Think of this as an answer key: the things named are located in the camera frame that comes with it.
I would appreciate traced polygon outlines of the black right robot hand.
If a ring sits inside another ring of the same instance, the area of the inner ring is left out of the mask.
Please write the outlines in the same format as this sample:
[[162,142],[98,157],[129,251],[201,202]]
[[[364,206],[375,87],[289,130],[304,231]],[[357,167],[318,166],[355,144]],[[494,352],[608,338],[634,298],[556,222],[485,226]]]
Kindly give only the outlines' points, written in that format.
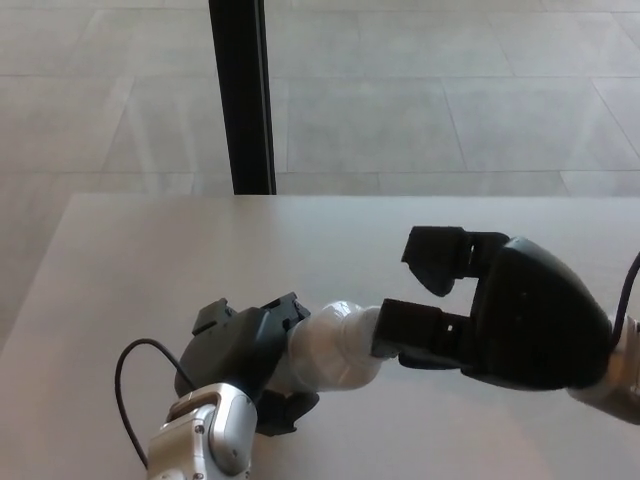
[[458,370],[507,389],[594,385],[606,373],[612,327],[585,284],[524,237],[415,226],[402,261],[432,294],[477,281],[468,315],[386,299],[371,353],[411,369]]

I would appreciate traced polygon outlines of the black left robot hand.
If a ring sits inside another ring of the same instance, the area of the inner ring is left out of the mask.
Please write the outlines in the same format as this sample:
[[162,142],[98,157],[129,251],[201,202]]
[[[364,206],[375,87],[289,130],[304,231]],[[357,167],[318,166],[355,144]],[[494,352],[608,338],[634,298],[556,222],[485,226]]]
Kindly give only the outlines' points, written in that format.
[[319,402],[317,393],[295,384],[289,363],[289,334],[309,317],[293,292],[242,311],[224,298],[202,308],[179,360],[184,372],[175,375],[176,394],[227,383],[256,405],[258,434],[295,432],[297,420]]

